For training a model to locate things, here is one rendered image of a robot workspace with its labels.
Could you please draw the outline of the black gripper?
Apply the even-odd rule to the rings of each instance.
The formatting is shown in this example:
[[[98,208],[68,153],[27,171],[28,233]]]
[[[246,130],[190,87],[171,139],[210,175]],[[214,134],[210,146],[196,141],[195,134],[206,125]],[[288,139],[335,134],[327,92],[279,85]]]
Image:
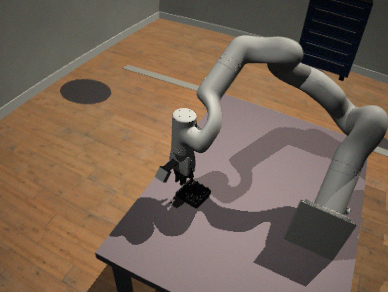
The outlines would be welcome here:
[[[177,155],[177,154],[176,154]],[[170,151],[170,157],[169,161],[171,159],[176,160],[179,162],[174,168],[174,174],[175,174],[175,182],[178,182],[180,180],[180,185],[186,183],[187,178],[194,178],[193,172],[195,171],[195,154],[194,152],[190,152],[186,156],[176,156],[173,151]],[[194,169],[194,171],[193,171]],[[186,178],[187,177],[187,178]]]

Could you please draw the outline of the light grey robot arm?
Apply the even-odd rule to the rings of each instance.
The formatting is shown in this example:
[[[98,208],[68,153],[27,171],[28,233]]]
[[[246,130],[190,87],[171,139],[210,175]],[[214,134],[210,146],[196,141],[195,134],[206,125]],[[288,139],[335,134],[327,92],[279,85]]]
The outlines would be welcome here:
[[[366,159],[387,132],[388,116],[378,106],[358,108],[353,105],[326,74],[300,63],[302,58],[302,47],[289,38],[238,36],[233,39],[197,90],[198,99],[208,111],[205,126],[203,129],[198,127],[197,114],[193,110],[175,110],[172,114],[171,150],[180,156],[208,150],[222,126],[220,100],[224,93],[245,64],[267,63],[275,77],[318,102],[347,135],[334,153],[315,202],[306,199],[305,202],[351,221],[351,218],[341,215],[350,213],[347,205]]]

